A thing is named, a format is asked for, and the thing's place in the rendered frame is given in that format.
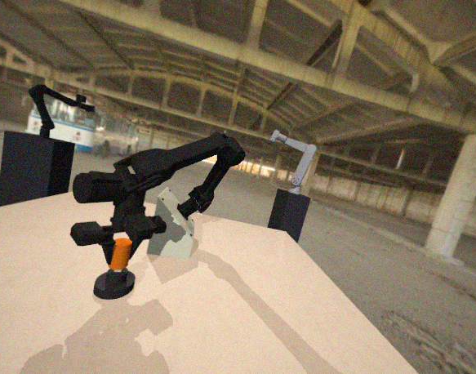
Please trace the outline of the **orange knob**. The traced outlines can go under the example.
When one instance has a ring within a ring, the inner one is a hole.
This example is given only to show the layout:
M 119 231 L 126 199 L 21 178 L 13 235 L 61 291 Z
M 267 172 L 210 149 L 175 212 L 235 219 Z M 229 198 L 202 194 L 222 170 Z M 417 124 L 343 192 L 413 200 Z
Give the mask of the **orange knob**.
M 115 241 L 117 243 L 113 245 L 113 255 L 109 268 L 125 269 L 129 263 L 132 241 L 127 238 L 120 238 Z

